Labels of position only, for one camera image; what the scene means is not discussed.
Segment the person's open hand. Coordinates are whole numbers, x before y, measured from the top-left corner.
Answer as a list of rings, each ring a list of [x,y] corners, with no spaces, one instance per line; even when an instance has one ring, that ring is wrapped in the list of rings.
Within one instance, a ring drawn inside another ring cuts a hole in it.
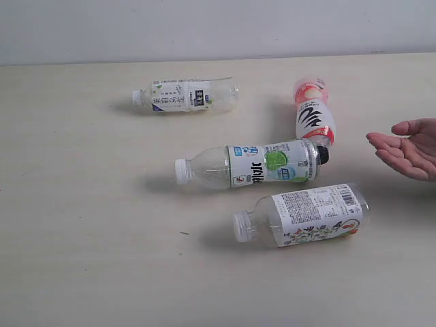
[[[392,135],[367,134],[375,154],[393,170],[418,181],[435,181],[435,119],[403,121]]]

